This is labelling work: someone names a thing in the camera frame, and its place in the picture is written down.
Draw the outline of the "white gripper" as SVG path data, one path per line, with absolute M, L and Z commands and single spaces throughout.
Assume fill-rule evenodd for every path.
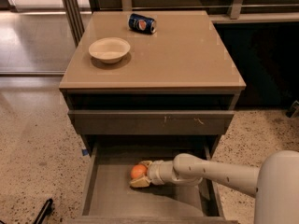
M 153 185 L 164 185 L 165 182 L 161 178 L 160 168 L 163 161 L 141 161 L 139 164 L 148 168 L 147 176 L 141 176 L 130 181 L 132 188 L 147 188 L 150 183 Z

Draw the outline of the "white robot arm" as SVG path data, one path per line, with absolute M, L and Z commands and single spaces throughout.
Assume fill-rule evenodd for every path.
M 299 224 L 299 152 L 281 150 L 257 167 L 207 161 L 178 154 L 171 161 L 142 161 L 145 171 L 130 186 L 194 186 L 208 179 L 255 199 L 254 224 Z

